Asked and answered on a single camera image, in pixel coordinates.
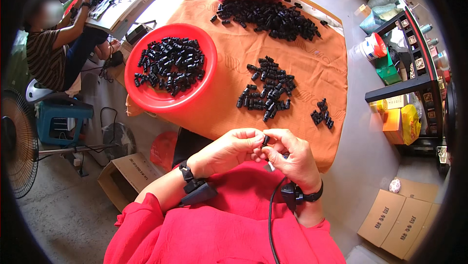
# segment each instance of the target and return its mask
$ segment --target blue plastic stool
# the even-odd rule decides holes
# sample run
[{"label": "blue plastic stool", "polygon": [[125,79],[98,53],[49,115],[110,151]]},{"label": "blue plastic stool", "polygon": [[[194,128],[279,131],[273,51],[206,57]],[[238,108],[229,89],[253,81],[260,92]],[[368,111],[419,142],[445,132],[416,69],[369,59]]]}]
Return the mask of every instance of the blue plastic stool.
[{"label": "blue plastic stool", "polygon": [[[45,100],[39,103],[39,117],[37,120],[38,137],[42,143],[54,145],[69,145],[73,142],[78,142],[79,132],[83,125],[84,119],[91,119],[93,117],[94,109],[90,104],[86,106],[78,105],[61,105],[55,104],[51,100]],[[65,128],[67,127],[67,118],[78,119],[75,126],[75,134],[73,140],[60,139],[50,137],[50,128],[53,123],[58,120],[65,121]]]}]

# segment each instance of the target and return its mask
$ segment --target dark pants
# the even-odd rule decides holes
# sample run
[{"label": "dark pants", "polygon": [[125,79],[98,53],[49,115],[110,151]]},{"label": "dark pants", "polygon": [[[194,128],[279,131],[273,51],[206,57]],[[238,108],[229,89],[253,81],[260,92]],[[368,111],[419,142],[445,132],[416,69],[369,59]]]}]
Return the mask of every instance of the dark pants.
[{"label": "dark pants", "polygon": [[198,151],[202,150],[208,144],[212,143],[213,140],[200,136],[180,128],[179,135],[177,137],[177,143],[175,144],[174,159],[172,160],[172,168],[184,160],[189,159],[190,156],[194,155]]},{"label": "dark pants", "polygon": [[107,41],[108,34],[101,29],[85,27],[83,33],[73,42],[67,52],[63,91],[75,82],[91,52],[98,44]]}]

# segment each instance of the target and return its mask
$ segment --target fan grille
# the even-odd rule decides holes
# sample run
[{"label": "fan grille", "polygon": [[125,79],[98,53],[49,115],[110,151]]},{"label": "fan grille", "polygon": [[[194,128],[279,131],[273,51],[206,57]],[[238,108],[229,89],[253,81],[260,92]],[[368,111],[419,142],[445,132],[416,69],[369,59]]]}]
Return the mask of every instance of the fan grille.
[{"label": "fan grille", "polygon": [[9,117],[16,132],[16,143],[6,158],[7,174],[16,198],[24,197],[32,187],[38,171],[38,139],[32,121],[32,110],[15,90],[3,91],[2,117]]}]

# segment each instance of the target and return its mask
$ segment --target black wristband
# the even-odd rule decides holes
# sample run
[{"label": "black wristband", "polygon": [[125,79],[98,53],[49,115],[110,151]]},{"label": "black wristband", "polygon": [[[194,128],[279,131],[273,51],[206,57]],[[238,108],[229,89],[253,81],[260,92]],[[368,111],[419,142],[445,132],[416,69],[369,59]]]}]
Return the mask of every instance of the black wristband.
[{"label": "black wristband", "polygon": [[89,9],[91,9],[91,3],[83,2],[83,3],[81,3],[81,6],[80,6],[79,8],[81,9],[83,6],[86,6],[86,7],[88,7]]},{"label": "black wristband", "polygon": [[187,166],[187,161],[183,161],[179,164],[179,170],[182,172],[182,176],[184,176],[184,181],[186,181],[187,183],[194,179],[190,167]]},{"label": "black wristband", "polygon": [[310,195],[303,194],[302,197],[304,198],[304,200],[308,202],[315,202],[318,199],[320,199],[320,197],[322,196],[322,193],[323,193],[323,181],[322,181],[322,186],[320,187],[320,190],[317,193],[312,193]]}]

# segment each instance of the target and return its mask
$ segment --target striped shirt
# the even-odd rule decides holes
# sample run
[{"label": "striped shirt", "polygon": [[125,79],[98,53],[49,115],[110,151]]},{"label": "striped shirt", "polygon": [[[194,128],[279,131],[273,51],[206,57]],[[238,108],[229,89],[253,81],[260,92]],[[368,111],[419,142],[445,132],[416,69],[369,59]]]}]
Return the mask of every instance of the striped shirt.
[{"label": "striped shirt", "polygon": [[30,32],[26,42],[29,71],[39,84],[62,91],[65,79],[65,61],[68,45],[52,49],[60,30]]}]

